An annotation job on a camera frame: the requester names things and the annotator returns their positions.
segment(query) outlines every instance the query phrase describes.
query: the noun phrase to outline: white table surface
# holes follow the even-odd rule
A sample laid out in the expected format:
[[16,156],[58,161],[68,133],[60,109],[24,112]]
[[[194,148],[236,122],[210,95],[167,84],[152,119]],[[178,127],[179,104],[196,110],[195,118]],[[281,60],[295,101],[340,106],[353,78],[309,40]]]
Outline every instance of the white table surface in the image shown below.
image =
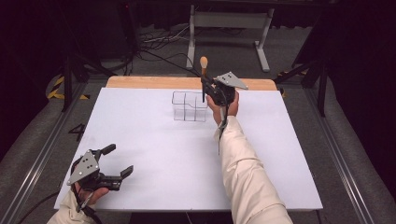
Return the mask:
[[[174,120],[172,94],[182,90],[103,88],[75,158],[88,149],[116,144],[99,160],[100,172],[134,172],[120,191],[110,191],[96,208],[117,211],[224,211],[216,124]],[[240,91],[238,120],[264,163],[288,210],[322,204],[279,91]],[[55,208],[69,190],[66,174]]]

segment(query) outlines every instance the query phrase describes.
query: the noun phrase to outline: metal rail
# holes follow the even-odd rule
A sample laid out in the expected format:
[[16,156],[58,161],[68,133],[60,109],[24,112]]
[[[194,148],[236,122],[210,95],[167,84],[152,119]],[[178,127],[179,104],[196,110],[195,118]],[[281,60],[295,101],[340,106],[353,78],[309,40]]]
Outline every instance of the metal rail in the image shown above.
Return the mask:
[[3,219],[1,220],[0,223],[12,224],[16,221],[16,218],[18,218],[18,215],[20,214],[24,204],[26,203],[27,199],[32,193],[33,188],[35,187],[35,183],[37,182],[42,171],[44,170],[44,167],[47,164],[47,161],[50,158],[50,154],[53,151],[54,145],[58,140],[58,137],[60,135],[60,132],[64,124],[66,123],[68,117],[70,116],[71,111],[73,111],[73,107],[76,105],[76,102],[78,101],[77,99],[83,93],[85,87],[86,87],[86,83],[76,84],[76,89],[74,90],[74,94],[73,94],[74,100],[70,104],[69,108],[66,111],[64,111],[56,121],[56,124],[52,129],[46,143],[41,148],[40,153],[35,159],[35,163],[32,165],[26,177],[24,178],[20,189],[15,195],[12,203],[10,204],[8,210],[6,211],[6,214],[3,216]]
[[356,214],[358,215],[360,222],[364,224],[373,224],[373,218],[371,217],[370,212],[361,196],[361,193],[355,182],[354,177],[352,176],[352,173],[349,171],[347,162],[344,159],[341,149],[337,145],[337,142],[332,135],[332,130],[330,129],[327,120],[320,115],[317,109],[317,98],[314,91],[312,89],[305,89],[304,91],[306,98],[308,99],[308,102],[314,111],[320,128],[322,129],[323,133],[327,138],[330,153],[332,155],[332,160],[334,161],[338,174],[341,176],[341,179],[346,188],[346,192],[349,196],[350,201],[352,202],[352,205],[355,209]]

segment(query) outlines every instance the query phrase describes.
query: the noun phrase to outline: metal frame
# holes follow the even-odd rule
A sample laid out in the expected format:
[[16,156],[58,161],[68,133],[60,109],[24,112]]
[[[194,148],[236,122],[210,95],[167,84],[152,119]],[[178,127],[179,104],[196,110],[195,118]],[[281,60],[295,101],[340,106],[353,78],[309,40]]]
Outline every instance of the metal frame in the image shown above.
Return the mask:
[[320,115],[320,112],[315,109],[316,97],[313,90],[305,89],[305,95],[310,103],[310,106],[314,109],[315,117],[322,129],[324,135],[326,136],[327,142],[329,144],[330,154],[332,156],[332,160],[334,161],[335,167],[337,168],[338,174],[341,176],[341,180],[344,183],[346,188],[346,192],[349,196],[350,201],[355,209],[355,212],[359,218],[359,221],[364,224],[372,224],[374,223],[373,218],[370,214],[369,209],[363,197],[361,196],[361,192],[358,188],[358,185],[353,177],[352,173],[347,166],[347,162],[344,159],[344,156],[341,152],[340,147],[337,145],[337,142],[332,135],[332,130],[327,123],[327,120]]
[[191,5],[190,11],[190,42],[186,67],[191,69],[195,54],[195,27],[230,27],[230,28],[252,28],[262,29],[262,38],[255,41],[255,48],[259,56],[263,72],[269,72],[270,67],[264,54],[263,45],[270,28],[274,9],[270,8],[268,13],[219,13],[195,11]]
[[[86,85],[86,83],[78,83],[74,92],[74,99],[78,99],[78,97],[84,92]],[[56,142],[58,141],[61,130],[64,127],[66,121],[68,120],[76,103],[77,100],[72,101],[68,109],[61,113],[49,135],[49,138],[47,139],[47,142],[41,148],[40,153],[35,159],[35,163],[32,165],[26,177],[24,178],[20,189],[12,200],[12,203],[9,205],[9,208],[7,209],[0,223],[11,224],[16,221],[16,218],[20,214],[23,206],[25,205],[27,199],[32,193],[33,188],[35,187],[35,183],[41,176],[41,173],[43,172],[47,161],[50,159],[50,155],[55,147]]]

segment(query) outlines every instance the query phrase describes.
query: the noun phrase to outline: person's arm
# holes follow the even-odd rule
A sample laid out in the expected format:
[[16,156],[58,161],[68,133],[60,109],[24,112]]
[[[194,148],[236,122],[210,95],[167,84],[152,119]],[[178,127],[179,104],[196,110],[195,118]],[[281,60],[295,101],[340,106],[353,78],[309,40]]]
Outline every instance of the person's arm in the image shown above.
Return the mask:
[[[76,183],[76,192],[79,192],[79,198],[85,201],[89,196],[90,192],[86,190],[80,190],[79,184]],[[94,206],[96,202],[108,193],[107,188],[99,188],[97,189],[91,199],[88,202],[88,206],[94,210]],[[93,224],[96,223],[92,218],[86,216],[83,211],[77,212],[77,200],[74,192],[70,189],[64,199],[60,204],[60,208],[58,212],[56,212],[52,218],[49,220],[48,224],[56,224],[56,223],[64,223],[64,224]]]
[[92,218],[85,216],[84,212],[79,213],[76,210],[77,201],[72,190],[69,190],[60,204],[58,212],[56,212],[49,220],[48,224],[57,223],[95,223]]
[[[220,125],[219,107],[207,96],[207,103],[213,110],[213,118]],[[231,201],[231,212],[235,224],[292,223],[285,205],[279,199],[276,189],[268,178],[262,162],[245,137],[236,119],[239,94],[230,104],[227,126],[219,142],[219,154],[223,184]],[[215,134],[219,140],[219,129]]]

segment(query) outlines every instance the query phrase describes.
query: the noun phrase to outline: hand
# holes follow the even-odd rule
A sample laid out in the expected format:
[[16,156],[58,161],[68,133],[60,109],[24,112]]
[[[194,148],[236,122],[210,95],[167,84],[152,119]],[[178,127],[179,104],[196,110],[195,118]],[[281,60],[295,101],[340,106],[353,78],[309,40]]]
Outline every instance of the hand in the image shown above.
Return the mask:
[[[209,95],[206,96],[206,100],[207,100],[207,105],[209,105],[209,107],[213,110],[213,119],[218,125],[220,125],[221,124],[220,107],[218,105],[215,105],[215,102],[213,101],[212,97],[210,97]],[[236,116],[236,114],[238,113],[238,107],[239,107],[239,93],[235,91],[235,98],[233,99],[233,102],[230,104],[230,107],[228,108],[228,115]]]
[[[91,191],[84,190],[84,189],[80,190],[80,186],[79,186],[78,182],[76,182],[75,185],[76,185],[76,191],[79,192],[79,194],[78,194],[79,198],[84,202],[90,196]],[[109,190],[107,188],[97,189],[96,191],[93,192],[93,195],[92,195],[90,201],[88,202],[88,205],[96,204],[96,202],[101,197],[106,195],[108,192],[109,192]]]

